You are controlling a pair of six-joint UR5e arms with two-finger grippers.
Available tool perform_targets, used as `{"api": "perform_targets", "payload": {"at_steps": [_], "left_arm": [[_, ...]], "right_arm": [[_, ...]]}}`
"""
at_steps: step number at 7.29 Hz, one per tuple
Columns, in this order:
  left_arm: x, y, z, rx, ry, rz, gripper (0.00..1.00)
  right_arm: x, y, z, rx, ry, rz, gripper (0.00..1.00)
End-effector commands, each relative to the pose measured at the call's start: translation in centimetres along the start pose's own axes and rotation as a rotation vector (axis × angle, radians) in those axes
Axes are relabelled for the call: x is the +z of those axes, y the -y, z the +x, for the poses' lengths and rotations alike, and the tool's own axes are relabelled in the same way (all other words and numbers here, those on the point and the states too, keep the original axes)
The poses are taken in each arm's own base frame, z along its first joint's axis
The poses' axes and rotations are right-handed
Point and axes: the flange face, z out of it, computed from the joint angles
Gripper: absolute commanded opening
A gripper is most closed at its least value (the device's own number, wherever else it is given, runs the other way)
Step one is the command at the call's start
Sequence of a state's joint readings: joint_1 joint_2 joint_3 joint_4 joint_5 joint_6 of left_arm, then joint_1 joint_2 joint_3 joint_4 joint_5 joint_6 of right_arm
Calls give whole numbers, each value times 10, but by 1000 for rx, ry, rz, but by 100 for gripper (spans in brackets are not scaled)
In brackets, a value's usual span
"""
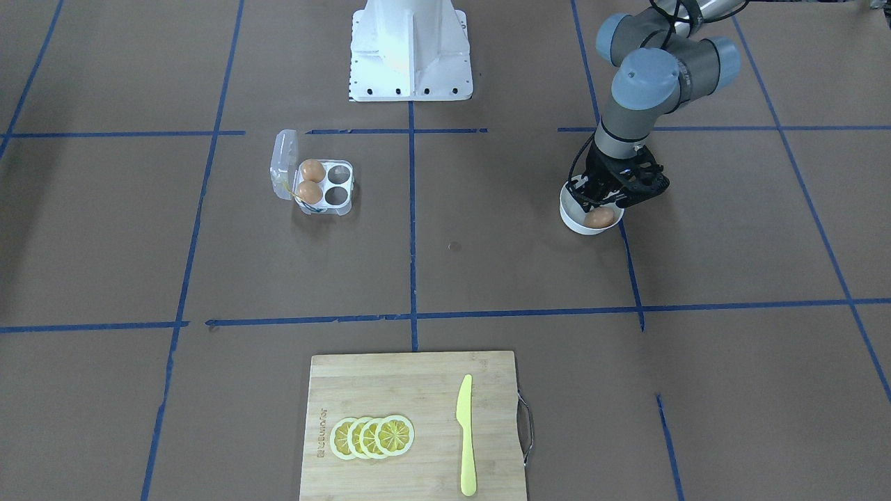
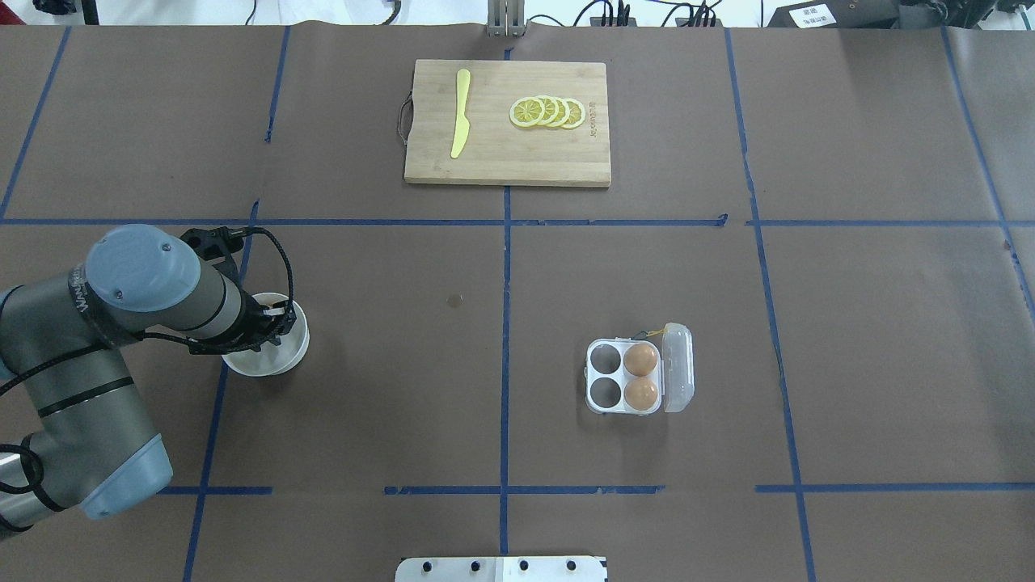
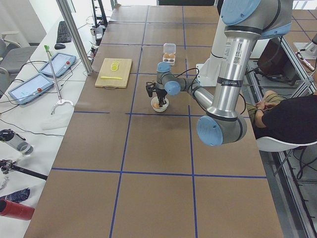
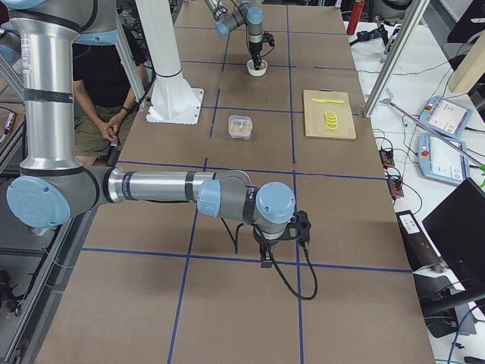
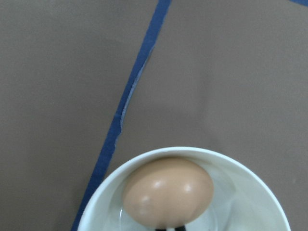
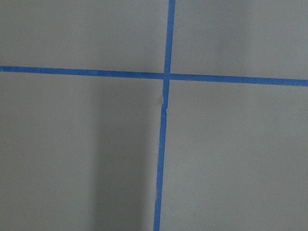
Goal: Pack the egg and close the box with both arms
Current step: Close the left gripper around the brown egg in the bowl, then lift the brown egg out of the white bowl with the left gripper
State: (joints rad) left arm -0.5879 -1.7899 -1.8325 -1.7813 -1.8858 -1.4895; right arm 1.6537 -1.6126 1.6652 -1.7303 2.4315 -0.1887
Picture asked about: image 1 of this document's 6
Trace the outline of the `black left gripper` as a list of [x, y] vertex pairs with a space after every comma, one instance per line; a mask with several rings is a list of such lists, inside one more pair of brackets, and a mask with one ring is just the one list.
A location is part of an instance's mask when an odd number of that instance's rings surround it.
[[670, 180], [664, 174], [664, 166], [656, 161], [649, 147], [637, 149], [629, 159], [609, 157], [595, 145], [586, 146], [583, 152], [585, 170], [579, 180], [574, 180], [576, 163], [581, 158], [581, 154], [576, 155], [569, 169], [569, 183], [565, 185], [583, 212], [610, 203], [626, 209], [668, 190]]

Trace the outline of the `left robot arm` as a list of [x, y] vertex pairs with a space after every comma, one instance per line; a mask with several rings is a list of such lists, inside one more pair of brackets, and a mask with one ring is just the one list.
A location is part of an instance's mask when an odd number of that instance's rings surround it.
[[668, 190], [664, 168], [646, 142], [658, 119], [726, 88], [741, 55], [728, 38], [693, 39], [706, 24], [741, 12], [745, 1], [652, 1], [640, 13], [613, 14], [596, 49], [615, 67], [610, 99], [579, 152], [585, 170], [567, 177], [567, 193], [583, 212], [646, 202]]

